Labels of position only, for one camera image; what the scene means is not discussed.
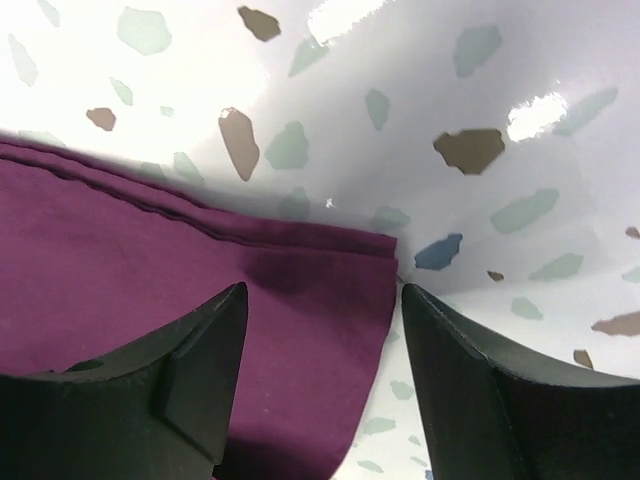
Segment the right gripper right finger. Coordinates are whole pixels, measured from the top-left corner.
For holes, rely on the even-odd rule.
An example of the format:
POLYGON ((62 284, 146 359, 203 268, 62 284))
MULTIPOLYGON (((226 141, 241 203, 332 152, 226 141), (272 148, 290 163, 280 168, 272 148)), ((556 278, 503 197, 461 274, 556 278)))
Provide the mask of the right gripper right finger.
POLYGON ((527 348, 407 284, 401 309, 438 479, 635 479, 639 384, 527 348))

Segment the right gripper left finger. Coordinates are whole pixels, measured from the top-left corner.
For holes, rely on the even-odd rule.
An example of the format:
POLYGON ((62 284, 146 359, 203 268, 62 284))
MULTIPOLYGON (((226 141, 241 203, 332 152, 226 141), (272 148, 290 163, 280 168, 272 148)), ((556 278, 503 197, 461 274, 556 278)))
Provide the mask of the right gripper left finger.
POLYGON ((63 372, 1 378, 5 479, 208 479, 222 461, 248 321, 237 283, 63 372))

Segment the purple cloth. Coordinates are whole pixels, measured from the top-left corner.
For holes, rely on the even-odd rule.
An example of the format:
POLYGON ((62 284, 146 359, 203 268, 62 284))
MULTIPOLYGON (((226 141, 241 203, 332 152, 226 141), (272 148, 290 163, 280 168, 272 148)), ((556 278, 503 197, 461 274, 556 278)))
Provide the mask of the purple cloth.
POLYGON ((208 479, 328 479, 390 330, 395 250, 385 235, 227 212, 3 139, 1 378, 66 371, 244 283, 246 338, 208 479))

